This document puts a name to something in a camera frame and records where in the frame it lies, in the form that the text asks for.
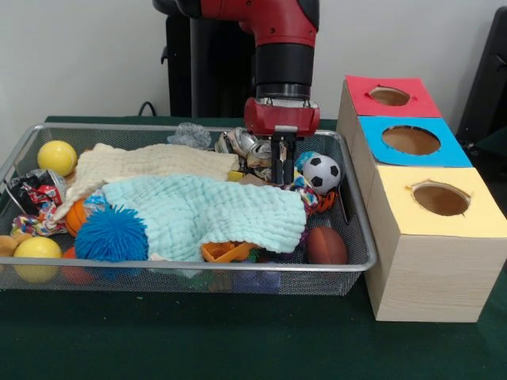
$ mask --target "blue spiky ball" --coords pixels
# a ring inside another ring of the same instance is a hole
[[[105,208],[90,215],[75,241],[78,259],[99,261],[147,260],[146,226],[137,211]]]

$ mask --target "orange toy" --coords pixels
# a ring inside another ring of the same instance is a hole
[[[200,248],[203,257],[210,263],[230,263],[233,260],[246,260],[252,248],[258,248],[252,243],[207,243]]]
[[[76,250],[74,247],[63,254],[64,259],[75,259]],[[88,285],[92,283],[95,277],[87,272],[83,267],[67,267],[62,266],[62,273],[65,278],[75,285]]]
[[[76,237],[79,230],[81,229],[81,226],[86,222],[86,219],[88,218],[86,215],[84,203],[84,199],[80,199],[74,203],[67,213],[67,216],[65,217],[65,227],[69,231],[69,234],[71,234],[73,237]]]

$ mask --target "wire mesh tray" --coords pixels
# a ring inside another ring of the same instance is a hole
[[[46,123],[29,129],[14,147],[0,180],[9,180],[37,167],[37,153],[48,141],[69,142],[78,152],[104,143],[134,150],[156,143],[166,143],[176,127]],[[221,131],[209,128],[216,140]],[[305,247],[297,247],[289,262],[271,264],[211,264],[160,261],[103,263],[91,260],[21,259],[0,257],[0,288],[64,291],[160,291],[216,292],[280,295],[346,295],[361,272],[376,261],[375,243],[359,193],[345,140],[336,132],[318,131],[298,144],[296,157],[304,151],[318,151],[332,157],[342,167],[339,200],[324,214],[313,215],[310,228],[330,226],[343,237],[349,253],[347,265],[308,264]],[[20,211],[0,188],[0,234],[9,234],[11,222]],[[73,238],[67,234],[53,237],[62,248],[69,249]],[[54,271],[57,274],[43,283],[29,283],[18,274]]]

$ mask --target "wooden cube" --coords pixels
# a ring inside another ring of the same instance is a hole
[[[477,321],[507,257],[507,221],[422,82],[347,77],[338,131],[377,244],[366,273],[376,319]]]

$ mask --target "blue paper top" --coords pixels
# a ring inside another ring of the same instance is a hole
[[[448,125],[440,118],[361,116],[360,123],[373,156],[380,162],[403,166],[472,167]],[[408,154],[387,145],[383,133],[393,127],[416,127],[435,135],[440,148],[426,155]]]

